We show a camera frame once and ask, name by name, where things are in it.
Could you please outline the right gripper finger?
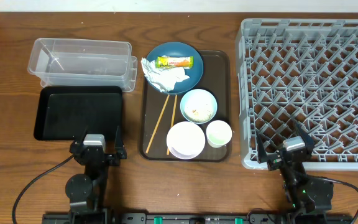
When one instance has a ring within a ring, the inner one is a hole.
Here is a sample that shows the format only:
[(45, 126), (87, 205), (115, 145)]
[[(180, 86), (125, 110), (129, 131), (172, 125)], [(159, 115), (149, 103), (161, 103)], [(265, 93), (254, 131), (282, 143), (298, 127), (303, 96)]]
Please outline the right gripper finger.
[(258, 150), (258, 156), (257, 156), (257, 161), (259, 164), (267, 162), (269, 157), (265, 151), (262, 139), (260, 138), (259, 133), (255, 134), (256, 136), (256, 140), (257, 140), (257, 150)]
[(294, 125), (295, 125), (295, 131), (299, 135), (299, 137), (302, 138), (302, 140), (303, 140), (303, 142), (305, 144), (305, 147), (307, 149), (314, 149), (314, 140), (313, 140), (313, 138), (306, 131), (304, 131), (301, 128), (299, 122), (294, 121)]

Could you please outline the white napkin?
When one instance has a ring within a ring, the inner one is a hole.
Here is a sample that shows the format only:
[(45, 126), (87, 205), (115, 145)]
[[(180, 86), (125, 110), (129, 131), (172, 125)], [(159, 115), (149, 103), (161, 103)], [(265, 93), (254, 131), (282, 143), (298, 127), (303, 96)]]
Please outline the white napkin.
[(172, 91), (177, 83), (190, 78), (181, 67), (157, 68), (155, 60), (142, 58), (141, 65), (146, 80), (160, 92)]

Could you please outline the light blue bowl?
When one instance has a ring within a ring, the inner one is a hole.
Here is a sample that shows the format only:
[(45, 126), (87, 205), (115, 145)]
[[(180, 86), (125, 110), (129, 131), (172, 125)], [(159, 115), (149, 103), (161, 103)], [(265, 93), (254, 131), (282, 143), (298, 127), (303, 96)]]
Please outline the light blue bowl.
[(180, 111), (183, 117), (195, 124), (211, 121), (218, 110), (214, 95), (203, 89), (194, 89), (185, 93), (180, 101)]

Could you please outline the yellow snack wrapper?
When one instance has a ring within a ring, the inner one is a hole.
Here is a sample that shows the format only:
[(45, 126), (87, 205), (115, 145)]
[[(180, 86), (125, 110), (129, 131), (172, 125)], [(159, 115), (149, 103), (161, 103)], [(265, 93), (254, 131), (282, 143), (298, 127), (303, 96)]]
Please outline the yellow snack wrapper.
[(155, 61), (155, 66), (157, 68), (192, 68), (194, 64), (194, 58), (191, 57), (168, 57), (161, 56), (157, 57)]

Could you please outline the dark blue plate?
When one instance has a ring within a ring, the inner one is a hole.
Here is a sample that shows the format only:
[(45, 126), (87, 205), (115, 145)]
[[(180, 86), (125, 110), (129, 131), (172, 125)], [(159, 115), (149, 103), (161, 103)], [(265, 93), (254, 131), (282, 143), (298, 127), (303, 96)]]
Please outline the dark blue plate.
[(193, 56), (194, 58), (193, 67), (185, 69), (185, 75), (188, 75), (190, 78), (176, 84), (173, 90), (167, 91), (168, 95), (182, 94), (195, 87), (201, 80), (204, 72), (203, 59), (201, 54), (192, 46), (181, 42), (167, 42), (151, 50), (146, 59), (148, 61), (156, 60), (158, 56), (163, 55), (170, 57)]

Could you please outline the rice and food scraps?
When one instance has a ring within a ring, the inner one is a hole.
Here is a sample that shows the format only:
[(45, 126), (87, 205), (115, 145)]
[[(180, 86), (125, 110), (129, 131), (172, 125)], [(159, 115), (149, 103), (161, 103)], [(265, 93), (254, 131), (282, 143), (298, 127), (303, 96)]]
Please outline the rice and food scraps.
[(185, 107), (186, 116), (195, 123), (203, 123), (210, 120), (214, 109), (210, 101), (191, 101)]

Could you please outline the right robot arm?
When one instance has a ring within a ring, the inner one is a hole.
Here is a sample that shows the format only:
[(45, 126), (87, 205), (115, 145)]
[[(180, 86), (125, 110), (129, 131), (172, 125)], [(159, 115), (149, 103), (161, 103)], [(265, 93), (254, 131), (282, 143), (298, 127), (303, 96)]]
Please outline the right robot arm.
[(314, 140), (295, 122), (296, 136), (283, 141), (283, 146), (267, 154), (262, 138), (256, 133), (257, 161), (266, 163), (269, 171), (279, 170), (283, 188), (293, 209), (286, 214), (287, 223), (327, 223), (325, 212), (332, 209), (334, 186), (327, 180), (306, 174), (303, 163), (309, 160)]

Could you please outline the grey dishwasher rack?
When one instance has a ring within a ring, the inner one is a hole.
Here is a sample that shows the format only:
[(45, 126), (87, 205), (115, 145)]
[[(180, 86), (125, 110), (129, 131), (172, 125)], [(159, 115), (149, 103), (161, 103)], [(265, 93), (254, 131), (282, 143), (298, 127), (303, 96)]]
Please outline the grey dishwasher rack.
[(358, 171), (358, 20), (244, 19), (235, 40), (241, 162), (295, 135), (314, 139), (308, 170)]

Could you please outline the black plastic tray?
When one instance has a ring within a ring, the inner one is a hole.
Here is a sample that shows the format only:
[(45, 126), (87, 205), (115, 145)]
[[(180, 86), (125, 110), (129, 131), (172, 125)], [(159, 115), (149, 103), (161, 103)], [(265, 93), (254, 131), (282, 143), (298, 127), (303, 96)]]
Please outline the black plastic tray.
[(118, 86), (48, 86), (40, 92), (34, 127), (39, 141), (74, 140), (88, 127), (113, 141), (122, 121), (122, 90)]

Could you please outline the wooden chopstick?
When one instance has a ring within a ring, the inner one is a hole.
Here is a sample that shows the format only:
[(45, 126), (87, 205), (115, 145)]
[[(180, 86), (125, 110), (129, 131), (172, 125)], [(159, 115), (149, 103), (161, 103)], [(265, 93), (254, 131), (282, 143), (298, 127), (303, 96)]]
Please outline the wooden chopstick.
[(158, 120), (157, 120), (157, 122), (156, 122), (156, 124), (155, 124), (153, 133), (152, 133), (152, 135), (151, 135), (151, 137), (150, 137), (150, 141), (149, 141), (149, 143), (148, 143), (147, 149), (146, 149), (146, 151), (145, 151), (146, 154), (148, 154), (149, 151), (150, 151), (150, 148), (151, 148), (151, 146), (152, 146), (152, 143), (153, 143), (155, 134), (156, 134), (156, 132), (157, 132), (157, 130), (158, 130), (160, 121), (161, 121), (162, 116), (163, 116), (163, 114), (164, 114), (164, 112), (165, 112), (165, 108), (166, 108), (166, 106), (167, 106), (167, 103), (168, 103), (168, 101), (169, 101), (169, 98), (170, 98), (170, 95), (167, 95), (166, 100), (165, 100), (165, 102), (164, 102), (164, 104), (163, 104), (163, 107), (162, 107), (162, 109), (161, 109), (161, 112), (160, 112), (160, 114), (159, 114)]
[[(171, 127), (171, 128), (173, 127), (174, 121), (175, 121), (175, 114), (176, 114), (176, 108), (177, 108), (177, 98), (178, 98), (178, 96), (175, 95), (174, 103), (173, 103), (172, 118), (171, 118), (171, 123), (170, 123), (170, 127)], [(167, 148), (167, 153), (166, 153), (166, 155), (169, 155), (169, 154), (170, 154), (170, 150), (169, 150), (169, 148)]]

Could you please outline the pale green cup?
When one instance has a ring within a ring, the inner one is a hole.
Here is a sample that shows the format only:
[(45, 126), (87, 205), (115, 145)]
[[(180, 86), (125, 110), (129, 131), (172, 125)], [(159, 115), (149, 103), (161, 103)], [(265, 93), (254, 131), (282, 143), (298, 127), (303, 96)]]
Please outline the pale green cup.
[(225, 121), (212, 121), (206, 128), (206, 138), (211, 147), (222, 147), (231, 140), (232, 129)]

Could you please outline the white bowl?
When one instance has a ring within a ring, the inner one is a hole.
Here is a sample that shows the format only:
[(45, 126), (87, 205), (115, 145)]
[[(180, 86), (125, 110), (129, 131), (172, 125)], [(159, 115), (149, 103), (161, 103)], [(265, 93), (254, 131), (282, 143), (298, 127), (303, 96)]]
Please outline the white bowl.
[(190, 160), (202, 153), (206, 140), (197, 124), (182, 121), (169, 129), (166, 143), (169, 152), (176, 158)]

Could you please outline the right wooden chopstick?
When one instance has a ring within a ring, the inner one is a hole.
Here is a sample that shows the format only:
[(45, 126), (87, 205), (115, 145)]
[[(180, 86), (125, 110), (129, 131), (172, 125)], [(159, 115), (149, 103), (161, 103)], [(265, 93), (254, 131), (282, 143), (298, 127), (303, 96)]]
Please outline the right wooden chopstick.
[[(172, 118), (171, 118), (171, 123), (170, 123), (170, 127), (171, 127), (171, 128), (173, 127), (174, 121), (175, 121), (175, 114), (176, 114), (176, 108), (177, 108), (177, 98), (178, 98), (178, 96), (175, 95), (174, 103), (173, 103)], [(169, 150), (169, 148), (167, 148), (167, 153), (166, 153), (166, 155), (169, 155), (169, 154), (170, 154), (170, 150)]]

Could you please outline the dark brown serving tray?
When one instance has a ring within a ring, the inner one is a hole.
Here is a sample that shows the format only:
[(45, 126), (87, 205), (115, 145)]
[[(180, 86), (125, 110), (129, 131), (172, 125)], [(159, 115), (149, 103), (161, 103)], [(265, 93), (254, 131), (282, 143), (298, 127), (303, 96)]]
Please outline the dark brown serving tray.
[[(204, 62), (204, 73), (195, 88), (211, 92), (217, 100), (218, 110), (213, 120), (222, 120), (231, 124), (229, 58), (220, 50), (202, 50), (200, 54)], [(170, 96), (150, 151), (148, 154), (145, 153), (166, 97), (167, 95), (159, 92), (147, 82), (144, 83), (139, 152), (148, 160), (179, 161), (179, 158), (176, 158), (172, 154), (166, 155), (166, 137), (170, 129), (174, 96)], [(178, 96), (174, 123), (186, 120), (180, 111), (181, 98), (181, 95)]]

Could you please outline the clear plastic bin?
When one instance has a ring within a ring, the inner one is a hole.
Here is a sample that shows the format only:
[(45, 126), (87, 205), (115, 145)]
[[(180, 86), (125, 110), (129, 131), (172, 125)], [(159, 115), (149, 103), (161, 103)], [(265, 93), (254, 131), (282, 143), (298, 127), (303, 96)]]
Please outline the clear plastic bin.
[(128, 42), (39, 38), (27, 71), (41, 86), (118, 86), (135, 90), (137, 58)]

